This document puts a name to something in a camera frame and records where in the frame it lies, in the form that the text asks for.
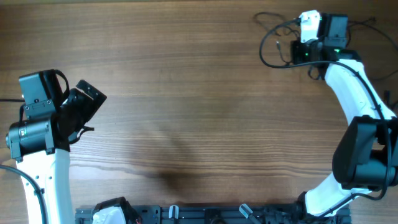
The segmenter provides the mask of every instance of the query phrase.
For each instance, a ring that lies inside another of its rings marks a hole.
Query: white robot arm
[[[318,11],[313,10],[303,12],[300,18],[300,26],[302,31],[300,37],[301,43],[310,45],[311,43],[316,42],[319,44],[318,32],[320,28],[320,22],[322,20],[321,14]],[[331,23],[335,22],[341,24],[344,23],[344,19],[344,17],[336,16],[335,21],[329,21],[329,24],[324,26],[329,26],[330,29],[332,26]],[[340,45],[340,47],[335,49],[336,53],[341,50],[340,48],[344,48],[342,46],[345,46],[345,42],[342,42],[343,45]],[[363,83],[358,79],[356,74],[353,74],[347,68],[344,68],[340,65],[329,65],[324,75],[324,79],[335,92],[346,116],[348,125],[350,125],[354,117],[362,117],[364,115],[367,115],[370,118],[380,119],[380,115],[376,111],[376,106],[380,106],[381,112],[385,119],[390,120],[396,117],[396,115],[382,102],[380,97],[377,95],[365,74],[364,65],[360,61],[356,59],[339,59],[337,62],[343,63],[358,72],[358,75],[360,75],[366,82],[378,104],[374,105],[369,92]],[[368,194],[370,192],[371,191],[369,189],[365,188],[352,188],[350,190],[343,189],[342,185],[336,181],[335,176],[332,173],[318,187],[313,190],[309,190],[305,194],[306,210],[309,214],[317,217],[327,213],[331,208],[337,206],[351,194]],[[338,209],[328,213],[326,217],[335,215],[337,211]]]

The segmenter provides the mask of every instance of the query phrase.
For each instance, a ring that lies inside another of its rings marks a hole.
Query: cable
[[[59,75],[59,76],[61,76],[61,78],[63,78],[63,80],[65,81],[65,84],[67,86],[67,89],[62,94],[62,101],[65,101],[69,97],[69,92],[70,92],[69,82],[67,80],[67,77],[60,70],[55,69],[54,72],[56,75]]]
[[[395,110],[397,105],[398,105],[398,100],[395,101],[395,103],[391,104],[391,110]]]
[[[278,13],[274,13],[274,12],[258,12],[253,16],[253,19],[256,23],[260,24],[267,32],[269,31],[269,29],[258,19],[258,17],[260,15],[267,15],[267,16],[276,16],[279,17],[282,21],[286,21],[286,18]],[[290,35],[291,33],[294,34],[294,36],[296,36],[296,38],[298,39],[300,37],[300,32],[298,30],[292,29],[291,27],[284,27],[286,28],[289,32],[286,32],[286,29],[284,29],[283,33],[284,35]],[[282,37],[282,35],[280,35],[278,32],[275,31],[275,35],[278,37]]]
[[[286,65],[289,65],[292,61],[288,62],[288,61],[286,61],[286,60],[284,59],[284,56],[282,55],[282,51],[281,51],[281,49],[280,49],[279,41],[276,42],[276,47],[278,48],[280,59],[281,59],[283,62],[285,62]]]
[[[367,20],[365,20],[363,22],[351,21],[353,24],[349,25],[347,28],[351,28],[351,27],[356,26],[356,25],[366,26],[367,28],[370,28],[370,29],[378,32],[383,37],[385,37],[387,40],[389,40],[390,43],[392,44],[392,46],[394,46],[394,48],[398,51],[398,45],[394,42],[394,40],[390,36],[388,36],[385,32],[379,30],[378,28],[375,28],[372,25],[367,24],[367,22],[369,22],[369,21],[376,21],[376,19],[374,17],[371,17],[370,19],[367,19]]]
[[[0,99],[0,102],[23,103],[23,102],[25,102],[25,100],[20,100],[20,99]]]
[[[31,178],[29,175],[24,173],[23,171],[21,171],[19,169],[15,169],[11,166],[0,165],[0,169],[8,170],[15,174],[20,175],[21,177],[25,178],[33,186],[36,196],[37,196],[37,199],[39,200],[40,211],[42,213],[42,223],[47,224],[47,213],[45,211],[43,194],[42,194],[42,191],[41,191],[39,185],[36,183],[36,181],[33,178]]]
[[[381,124],[382,124],[382,127],[383,127],[384,135],[385,135],[385,138],[386,138],[386,148],[387,148],[387,169],[386,169],[386,176],[384,178],[384,184],[382,186],[381,193],[377,197],[372,197],[372,196],[369,196],[367,194],[361,194],[361,193],[351,194],[351,196],[349,196],[348,198],[344,199],[337,206],[331,208],[328,212],[325,212],[324,214],[322,214],[319,217],[317,217],[317,220],[318,220],[319,218],[323,218],[324,216],[328,215],[329,213],[332,213],[333,211],[335,211],[336,209],[340,208],[345,203],[349,202],[350,200],[354,199],[355,197],[364,197],[364,198],[367,198],[367,199],[370,199],[370,200],[380,200],[380,199],[382,199],[385,196],[385,194],[387,192],[388,185],[389,185],[392,150],[391,150],[390,135],[389,135],[389,132],[388,132],[388,127],[387,127],[386,120],[385,120],[384,115],[383,115],[383,113],[381,111],[381,106],[377,103],[377,100],[376,100],[375,96],[373,95],[370,87],[364,81],[364,79],[359,75],[359,72],[355,71],[353,68],[351,68],[350,66],[348,66],[346,64],[343,64],[343,63],[340,63],[340,62],[334,62],[334,61],[327,61],[327,60],[316,61],[316,62],[305,62],[305,63],[301,63],[301,64],[296,64],[296,65],[271,65],[271,64],[267,63],[264,60],[264,57],[262,56],[262,49],[263,49],[263,46],[264,46],[264,43],[265,43],[266,39],[272,33],[274,33],[277,29],[280,29],[281,27],[285,27],[285,26],[288,26],[290,24],[293,24],[293,23],[299,22],[299,21],[300,21],[300,19],[294,19],[292,21],[287,21],[287,22],[284,22],[282,24],[279,24],[279,25],[275,26],[273,29],[271,29],[262,38],[261,43],[260,43],[260,49],[259,49],[259,56],[260,56],[261,62],[264,65],[266,65],[266,66],[268,66],[270,68],[295,68],[295,67],[303,67],[303,66],[307,66],[307,65],[335,64],[335,65],[339,65],[339,66],[342,66],[342,67],[348,69],[350,72],[352,72],[360,80],[360,82],[363,84],[363,86],[365,87],[366,91],[368,92],[369,96],[371,97],[373,105],[374,105],[377,113],[379,114],[379,117],[380,117],[380,120],[381,120]]]
[[[383,76],[383,77],[380,77],[380,78],[369,77],[369,79],[372,80],[372,81],[381,81],[381,80],[385,80],[385,79],[387,79],[387,78],[389,78],[389,77],[391,77],[393,75],[396,75],[397,73],[398,73],[398,69],[393,71],[393,72],[391,72],[390,74],[388,74],[386,76]]]
[[[315,66],[311,65],[310,68],[308,69],[308,76],[309,76],[311,79],[313,79],[313,80],[319,80],[319,79],[321,79],[321,75],[320,75],[320,74],[318,74],[318,76],[317,76],[316,78],[313,77],[313,76],[311,75],[311,74],[312,74],[313,68],[315,68]]]
[[[375,18],[375,17],[370,17],[369,19],[366,19],[365,21],[361,21],[361,22],[358,22],[358,21],[348,21],[348,22],[350,22],[350,23],[352,23],[352,24],[347,26],[348,41],[347,41],[346,47],[348,47],[348,46],[349,46],[349,43],[351,42],[351,27],[356,26],[356,25],[360,25],[360,24],[364,24],[364,23],[367,23],[367,22],[375,22],[375,21],[376,21],[376,18]]]
[[[351,27],[356,26],[356,25],[362,25],[362,26],[366,26],[366,27],[368,27],[368,28],[370,28],[370,29],[372,29],[372,30],[375,30],[376,32],[378,32],[379,34],[381,34],[383,37],[385,37],[387,40],[389,40],[390,43],[392,44],[392,46],[395,48],[395,50],[398,51],[398,45],[395,43],[395,41],[394,41],[390,36],[388,36],[385,32],[383,32],[383,31],[381,31],[381,30],[375,28],[374,26],[367,24],[368,22],[375,22],[375,21],[376,21],[376,18],[375,18],[375,17],[370,17],[369,19],[366,19],[365,21],[361,21],[361,22],[358,22],[358,21],[349,21],[349,22],[352,23],[352,24],[350,24],[350,25],[347,26],[348,41],[347,41],[346,47],[347,47],[347,46],[349,45],[349,43],[351,42]],[[372,81],[381,81],[381,80],[385,80],[385,79],[387,79],[387,78],[389,78],[389,77],[395,75],[397,72],[398,72],[398,70],[395,70],[395,71],[393,71],[392,73],[390,73],[390,74],[388,74],[388,75],[386,75],[386,76],[384,76],[384,77],[381,77],[381,78],[371,78],[371,77],[369,77],[369,79],[372,80]]]
[[[76,142],[78,142],[80,140],[81,135],[86,131],[94,131],[94,128],[83,126],[83,130],[80,132],[79,136],[76,139],[70,141],[69,144],[75,144]]]

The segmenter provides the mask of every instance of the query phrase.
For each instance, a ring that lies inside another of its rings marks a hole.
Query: black metal base
[[[321,220],[302,220],[299,204],[277,204],[251,207],[253,216],[262,224],[351,224],[348,206],[334,217]],[[253,224],[239,211],[239,207],[180,207],[178,218],[169,218],[169,207],[132,206],[137,217],[133,224]],[[91,224],[93,209],[76,209],[76,224]]]

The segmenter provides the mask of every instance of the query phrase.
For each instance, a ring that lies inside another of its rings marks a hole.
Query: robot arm
[[[74,223],[69,189],[70,145],[85,131],[85,123],[106,96],[84,80],[62,93],[58,70],[46,70],[19,78],[27,120],[11,125],[6,143],[17,168],[32,177],[44,198],[47,223]],[[33,187],[22,178],[29,223],[43,223]]]
[[[308,11],[300,18],[300,41],[292,44],[294,63],[333,60],[351,67],[369,87],[383,117],[386,120],[395,118],[395,114],[382,102],[370,84],[358,54],[344,49],[347,17]],[[356,74],[339,65],[320,65],[318,69],[322,78],[335,92],[349,124],[333,157],[333,172],[318,187],[305,194],[305,210],[309,215],[330,217],[352,201],[349,200],[331,211],[351,194],[368,194],[373,190],[379,190],[384,182],[386,165],[381,159],[384,153],[372,150],[373,142],[377,138],[383,139],[382,131],[377,131],[380,129],[377,127],[380,126],[377,123],[380,115],[376,111],[377,105],[374,105],[363,83]],[[395,168],[391,167],[389,185],[396,185],[395,171]]]

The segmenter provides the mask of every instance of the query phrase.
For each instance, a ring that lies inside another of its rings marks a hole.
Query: wooden table
[[[293,202],[330,172],[347,128],[336,96],[307,68],[264,66],[260,11],[376,16],[397,39],[393,1],[160,1],[0,7],[0,98],[20,98],[18,77],[49,68],[108,96],[71,149],[74,208],[125,196],[133,205]],[[281,22],[264,16],[272,27]],[[264,55],[280,63],[276,37]],[[289,57],[292,37],[280,42]],[[370,77],[397,67],[397,53],[369,29],[353,31]],[[397,77],[375,82],[398,98]],[[0,104],[0,136],[18,120]],[[2,164],[14,166],[4,138]],[[0,223],[27,223],[21,180],[0,170]],[[352,203],[354,223],[396,223],[398,188]]]

